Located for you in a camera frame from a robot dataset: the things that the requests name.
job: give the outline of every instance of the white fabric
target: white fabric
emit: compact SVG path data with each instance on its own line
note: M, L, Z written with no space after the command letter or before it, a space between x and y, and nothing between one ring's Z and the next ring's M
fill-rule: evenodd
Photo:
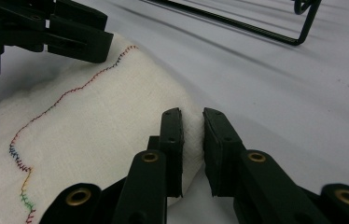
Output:
M174 107L183 115L185 191L202 164L202 109L119 35L106 63L76 62L52 82L3 101L0 223L38 223L67 187L105 189L118 181L148 137L159 135L161 113Z

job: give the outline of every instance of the stitched line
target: stitched line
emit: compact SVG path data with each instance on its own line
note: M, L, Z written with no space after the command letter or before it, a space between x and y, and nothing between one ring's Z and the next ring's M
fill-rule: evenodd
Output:
M36 120L40 119L41 117L43 117L44 115L46 115L52 108L54 108L66 95L68 95L69 93L75 92L75 91L81 91L83 90L85 87L87 87L88 85L90 85L98 76L100 76L103 72L108 71L112 68L115 68L117 66L119 66L119 63L121 62L122 58L128 54L128 52L130 52L132 49L138 49L137 46L135 45L131 45L128 48L126 48L124 51L122 51L122 53L119 55L119 57L117 58L117 61L103 69L102 71L96 73L88 82L86 82L84 85L82 85L81 87L76 87L70 91L66 91L64 94L61 95L61 97L52 105L50 106L46 111L44 111L43 113L41 113L40 115L38 115L37 117L35 117L34 119L31 119L29 122L27 122L23 127L21 127L16 133L15 136L12 138L11 143L9 144L9 155L14 159L14 161L16 162L18 168L27 173L26 178L23 181L23 184L21 186L21 201L23 202L23 205L29 210L29 214L28 217L26 218L25 223L29 224L33 222L33 217L34 217L34 212L35 210L35 204L32 203L32 201L29 200L28 196L26 195L26 186L28 184L28 181L30 179L30 176L33 172L33 167L32 166L27 166L23 163L23 161L21 160L21 156L20 153L17 151L17 149L15 148L15 145L17 143L17 140L19 139L21 132L26 129L29 125L31 125L33 122L35 122Z

